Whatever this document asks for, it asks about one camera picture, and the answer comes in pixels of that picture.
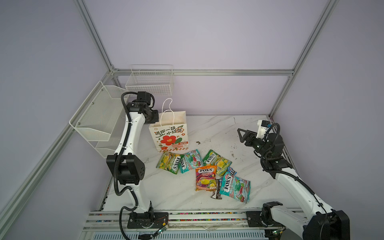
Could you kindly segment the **green yellow Fox's candy bag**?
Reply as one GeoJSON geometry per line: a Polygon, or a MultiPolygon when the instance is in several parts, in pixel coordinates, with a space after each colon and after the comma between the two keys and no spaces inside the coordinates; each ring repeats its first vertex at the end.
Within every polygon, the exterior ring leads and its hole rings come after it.
{"type": "Polygon", "coordinates": [[[181,162],[183,156],[184,155],[181,154],[164,152],[158,161],[156,168],[166,170],[177,175],[179,171],[179,163],[181,162]]]}

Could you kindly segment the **orange Fox's fruits bag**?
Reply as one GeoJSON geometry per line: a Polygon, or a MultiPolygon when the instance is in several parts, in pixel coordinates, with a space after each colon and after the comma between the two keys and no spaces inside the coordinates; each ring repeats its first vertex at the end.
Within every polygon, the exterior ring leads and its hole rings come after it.
{"type": "Polygon", "coordinates": [[[196,168],[196,191],[214,191],[217,189],[216,166],[196,168]]]}

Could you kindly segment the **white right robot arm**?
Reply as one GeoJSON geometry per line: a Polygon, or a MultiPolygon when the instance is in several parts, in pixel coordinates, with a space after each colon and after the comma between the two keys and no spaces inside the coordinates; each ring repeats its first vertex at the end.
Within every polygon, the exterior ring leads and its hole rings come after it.
{"type": "Polygon", "coordinates": [[[240,142],[252,147],[260,158],[263,171],[280,183],[303,211],[299,215],[278,201],[265,203],[260,224],[271,228],[279,224],[303,240],[349,240],[350,219],[342,210],[335,210],[299,177],[293,165],[283,156],[284,140],[280,126],[272,124],[264,134],[238,129],[240,142]]]}

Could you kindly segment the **teal Fox's large candy bag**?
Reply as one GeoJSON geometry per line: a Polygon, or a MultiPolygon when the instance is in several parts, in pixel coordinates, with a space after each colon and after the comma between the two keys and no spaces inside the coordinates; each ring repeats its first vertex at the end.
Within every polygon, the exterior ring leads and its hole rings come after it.
{"type": "Polygon", "coordinates": [[[248,203],[250,200],[251,182],[244,180],[230,173],[223,177],[220,194],[228,196],[242,203],[248,203]]]}

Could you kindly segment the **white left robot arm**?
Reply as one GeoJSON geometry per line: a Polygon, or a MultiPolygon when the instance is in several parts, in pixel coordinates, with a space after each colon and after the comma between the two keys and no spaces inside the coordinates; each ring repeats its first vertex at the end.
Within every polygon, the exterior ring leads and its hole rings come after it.
{"type": "Polygon", "coordinates": [[[125,192],[131,193],[134,206],[128,210],[143,214],[151,209],[152,203],[140,185],[146,167],[137,156],[137,151],[143,126],[158,121],[159,113],[152,110],[146,101],[134,100],[123,104],[123,107],[125,125],[122,137],[115,153],[108,155],[106,162],[113,175],[115,194],[122,196],[125,192]]]}

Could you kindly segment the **white floral paper bag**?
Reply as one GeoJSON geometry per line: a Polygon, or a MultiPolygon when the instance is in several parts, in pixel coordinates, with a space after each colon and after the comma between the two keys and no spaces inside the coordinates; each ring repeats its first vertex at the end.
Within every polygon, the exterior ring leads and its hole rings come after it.
{"type": "Polygon", "coordinates": [[[179,152],[189,148],[187,115],[185,111],[173,111],[173,99],[162,105],[158,122],[149,125],[149,131],[158,152],[179,152]]]}

